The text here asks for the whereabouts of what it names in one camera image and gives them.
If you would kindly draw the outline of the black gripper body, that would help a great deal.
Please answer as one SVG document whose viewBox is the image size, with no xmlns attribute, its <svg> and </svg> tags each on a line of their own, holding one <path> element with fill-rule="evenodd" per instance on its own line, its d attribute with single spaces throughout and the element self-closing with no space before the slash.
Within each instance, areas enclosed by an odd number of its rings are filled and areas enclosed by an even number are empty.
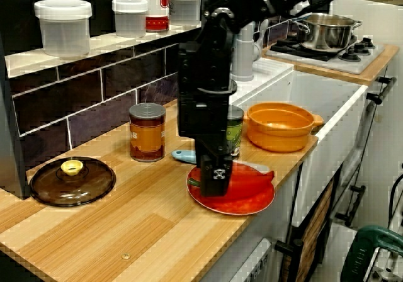
<svg viewBox="0 0 403 282">
<path fill-rule="evenodd" d="M 237 91 L 235 81 L 227 89 L 207 90 L 199 85 L 179 84 L 178 131 L 195 140 L 215 156 L 230 154 L 226 139 L 229 97 Z"/>
</svg>

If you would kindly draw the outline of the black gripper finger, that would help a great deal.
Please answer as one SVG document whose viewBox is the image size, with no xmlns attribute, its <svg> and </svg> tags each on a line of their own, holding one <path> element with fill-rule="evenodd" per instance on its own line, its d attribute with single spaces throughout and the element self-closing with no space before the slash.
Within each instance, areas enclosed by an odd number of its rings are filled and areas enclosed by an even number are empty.
<svg viewBox="0 0 403 282">
<path fill-rule="evenodd" d="M 224 196 L 226 194 L 232 165 L 230 155 L 221 155 L 219 157 L 201 156 L 200 191 L 203 197 Z"/>
</svg>

